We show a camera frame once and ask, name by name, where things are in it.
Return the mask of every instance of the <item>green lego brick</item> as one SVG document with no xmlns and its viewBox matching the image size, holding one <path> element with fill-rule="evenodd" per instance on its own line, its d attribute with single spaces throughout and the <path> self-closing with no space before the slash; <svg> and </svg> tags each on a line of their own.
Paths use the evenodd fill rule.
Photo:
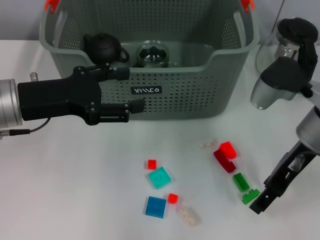
<svg viewBox="0 0 320 240">
<path fill-rule="evenodd" d="M 241 173 L 233 175 L 232 178 L 242 193 L 250 189 L 249 184 L 247 183 L 247 181 Z"/>
<path fill-rule="evenodd" d="M 159 189 L 171 182 L 171 178 L 163 166 L 151 172 L 149 174 L 149 178 L 156 189 Z"/>
<path fill-rule="evenodd" d="M 258 189 L 251 189 L 249 191 L 249 193 L 245 193 L 242 196 L 242 202 L 244 203 L 244 205 L 247 205 L 249 202 L 251 202 L 253 199 L 255 199 L 256 197 L 258 197 L 258 195 L 260 194 Z"/>
</svg>

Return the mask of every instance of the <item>teapot lid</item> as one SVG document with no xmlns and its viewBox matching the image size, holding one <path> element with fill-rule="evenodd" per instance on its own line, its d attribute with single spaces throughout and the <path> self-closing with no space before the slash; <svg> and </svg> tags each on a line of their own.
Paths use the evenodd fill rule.
<svg viewBox="0 0 320 240">
<path fill-rule="evenodd" d="M 301 44 L 303 39 L 318 40 L 318 29 L 310 21 L 300 17 L 283 19 L 277 25 L 279 33 L 287 40 Z"/>
<path fill-rule="evenodd" d="M 98 49 L 108 49 L 114 46 L 114 37 L 106 33 L 100 33 L 92 38 L 92 44 Z"/>
</svg>

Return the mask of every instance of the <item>dark red block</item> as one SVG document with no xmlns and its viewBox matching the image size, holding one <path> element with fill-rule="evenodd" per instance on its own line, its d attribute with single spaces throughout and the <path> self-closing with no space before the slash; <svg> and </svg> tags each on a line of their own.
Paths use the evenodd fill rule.
<svg viewBox="0 0 320 240">
<path fill-rule="evenodd" d="M 237 157 L 237 152 L 229 141 L 222 143 L 219 149 L 228 159 L 235 159 Z"/>
<path fill-rule="evenodd" d="M 228 174 L 236 170 L 236 166 L 234 165 L 234 163 L 229 161 L 228 158 L 225 156 L 224 152 L 220 149 L 215 151 L 213 155 Z"/>
<path fill-rule="evenodd" d="M 175 204 L 175 203 L 177 203 L 177 201 L 178 201 L 178 195 L 170 193 L 169 197 L 168 197 L 168 202 L 171 204 Z"/>
<path fill-rule="evenodd" d="M 148 169 L 156 170 L 157 169 L 157 160 L 148 160 Z"/>
</svg>

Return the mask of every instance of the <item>red cube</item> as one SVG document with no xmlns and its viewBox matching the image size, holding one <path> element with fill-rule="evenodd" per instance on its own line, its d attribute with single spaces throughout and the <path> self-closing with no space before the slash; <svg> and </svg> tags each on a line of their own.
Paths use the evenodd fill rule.
<svg viewBox="0 0 320 240">
<path fill-rule="evenodd" d="M 156 170 L 157 169 L 157 160 L 149 159 L 148 160 L 148 169 Z"/>
<path fill-rule="evenodd" d="M 229 141 L 222 143 L 219 149 L 228 159 L 235 159 L 237 157 L 237 152 Z"/>
<path fill-rule="evenodd" d="M 177 201 L 178 201 L 178 195 L 170 193 L 169 197 L 168 197 L 168 202 L 171 203 L 171 204 L 176 204 Z"/>
</svg>

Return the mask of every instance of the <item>silver cylinder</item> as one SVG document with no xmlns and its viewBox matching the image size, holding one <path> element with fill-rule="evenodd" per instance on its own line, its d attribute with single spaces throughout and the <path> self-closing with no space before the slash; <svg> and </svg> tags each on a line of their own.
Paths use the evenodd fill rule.
<svg viewBox="0 0 320 240">
<path fill-rule="evenodd" d="M 22 125 L 14 79 L 0 80 L 0 129 Z"/>
<path fill-rule="evenodd" d="M 38 74 L 36 72 L 30 73 L 31 82 L 38 82 Z"/>
<path fill-rule="evenodd" d="M 254 85 L 250 102 L 257 109 L 265 110 L 274 104 L 276 100 L 285 99 L 291 101 L 295 95 L 290 91 L 275 89 L 259 78 Z"/>
<path fill-rule="evenodd" d="M 303 145 L 320 155 L 320 116 L 314 108 L 296 128 L 296 134 Z"/>
</svg>

